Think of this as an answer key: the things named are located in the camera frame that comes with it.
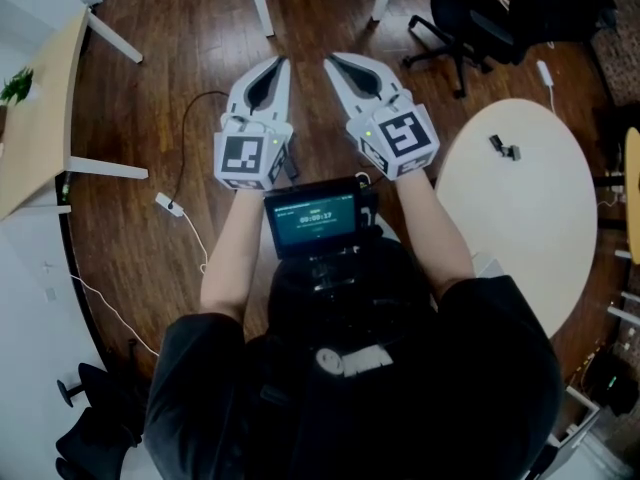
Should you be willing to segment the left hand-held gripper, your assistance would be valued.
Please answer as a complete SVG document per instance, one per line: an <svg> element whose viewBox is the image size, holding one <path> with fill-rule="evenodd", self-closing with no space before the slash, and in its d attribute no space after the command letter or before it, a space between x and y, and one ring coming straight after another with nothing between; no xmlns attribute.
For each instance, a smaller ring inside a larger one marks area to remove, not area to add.
<svg viewBox="0 0 640 480"><path fill-rule="evenodd" d="M290 90L291 63L286 57L260 62L233 84L222 130L214 135L214 176L222 185L231 190L274 188L293 136L293 127L286 123ZM242 115L265 115L273 121Z"/></svg>

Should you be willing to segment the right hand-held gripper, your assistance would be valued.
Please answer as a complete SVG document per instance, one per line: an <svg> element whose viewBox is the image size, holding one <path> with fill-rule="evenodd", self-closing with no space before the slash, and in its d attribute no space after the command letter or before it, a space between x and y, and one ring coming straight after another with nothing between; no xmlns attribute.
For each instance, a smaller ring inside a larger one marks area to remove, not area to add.
<svg viewBox="0 0 640 480"><path fill-rule="evenodd" d="M334 52L323 66L343 109L352 118L346 124L347 132L358 151L388 180L432 163L440 141L431 118L423 104L414 103L408 90L400 91L402 84L387 64L359 54ZM383 101L362 113L365 103L374 99Z"/></svg>

